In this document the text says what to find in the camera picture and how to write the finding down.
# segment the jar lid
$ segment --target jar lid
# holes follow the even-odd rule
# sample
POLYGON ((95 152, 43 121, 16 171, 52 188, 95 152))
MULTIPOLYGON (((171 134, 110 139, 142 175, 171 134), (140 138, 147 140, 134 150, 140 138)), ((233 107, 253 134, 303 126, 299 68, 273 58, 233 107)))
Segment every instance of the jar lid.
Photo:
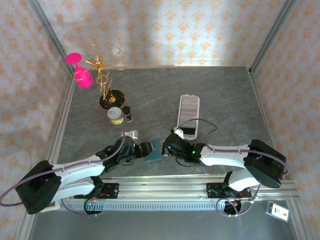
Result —
POLYGON ((129 106, 124 106, 122 108, 122 111, 123 111, 124 114, 130 114, 130 107, 129 106))
POLYGON ((108 113, 107 113, 108 117, 110 119, 118 119, 121 117, 122 115, 122 111, 119 107, 117 106, 114 106, 114 107, 111 107, 109 110, 108 110, 108 113))

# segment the teal object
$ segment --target teal object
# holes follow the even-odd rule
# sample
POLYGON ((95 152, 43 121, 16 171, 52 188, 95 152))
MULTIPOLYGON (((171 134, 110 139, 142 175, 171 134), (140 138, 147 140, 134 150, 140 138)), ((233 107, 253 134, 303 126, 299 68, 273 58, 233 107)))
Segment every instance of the teal object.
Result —
POLYGON ((145 160, 147 162, 154 162, 154 161, 159 161, 162 159, 162 155, 161 155, 161 142, 160 139, 155 139, 150 141, 150 143, 152 143, 153 146, 153 151, 145 157, 145 160))

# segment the white container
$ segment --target white container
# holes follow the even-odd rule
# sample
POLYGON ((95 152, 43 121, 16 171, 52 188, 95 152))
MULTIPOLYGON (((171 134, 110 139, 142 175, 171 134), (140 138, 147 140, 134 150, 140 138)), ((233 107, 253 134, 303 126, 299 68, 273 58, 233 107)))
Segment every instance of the white container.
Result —
POLYGON ((124 121, 124 116, 119 107, 114 106, 110 108, 107 115, 113 125, 119 125, 124 121))

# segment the phone screen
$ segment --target phone screen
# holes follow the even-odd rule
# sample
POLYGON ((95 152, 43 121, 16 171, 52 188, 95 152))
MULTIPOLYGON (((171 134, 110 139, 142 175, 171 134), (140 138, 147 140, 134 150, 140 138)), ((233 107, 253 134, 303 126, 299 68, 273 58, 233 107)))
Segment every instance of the phone screen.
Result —
MULTIPOLYGON (((190 119, 196 119, 198 117, 198 97, 195 96, 183 96, 181 100, 179 126, 190 119)), ((196 134, 197 121, 189 121, 181 127, 183 134, 195 135, 196 134)))

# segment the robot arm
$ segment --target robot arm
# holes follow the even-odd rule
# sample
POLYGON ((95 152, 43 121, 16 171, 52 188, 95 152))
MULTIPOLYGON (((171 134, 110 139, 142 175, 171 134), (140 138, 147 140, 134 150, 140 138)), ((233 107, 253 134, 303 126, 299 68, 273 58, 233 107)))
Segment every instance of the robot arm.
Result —
POLYGON ((162 145, 162 154, 174 156, 194 166, 225 165, 241 168, 230 174, 228 186, 236 191, 262 184, 280 188, 286 157, 260 140, 242 146, 212 146, 205 143, 190 144, 183 139, 181 129, 171 131, 162 145))
MULTIPOLYGON (((112 171, 118 164, 146 157, 153 151, 150 142, 136 144, 137 136, 137 131, 127 132, 122 146, 122 140, 119 139, 114 146, 107 146, 95 155, 76 162, 54 165, 48 161, 39 162, 22 180, 49 170, 63 170, 36 177, 16 187, 26 211, 35 214, 57 200, 76 195, 89 198, 99 196, 104 188, 99 175, 112 171)), ((180 129, 172 131, 162 145, 163 155, 181 159, 189 165, 239 167, 238 171, 228 172, 222 187, 215 189, 225 198, 234 197, 243 189, 258 184, 270 188, 281 186, 284 166, 269 157, 252 153, 257 150, 286 162, 283 155, 259 140, 237 147, 190 144, 183 139, 180 129)))

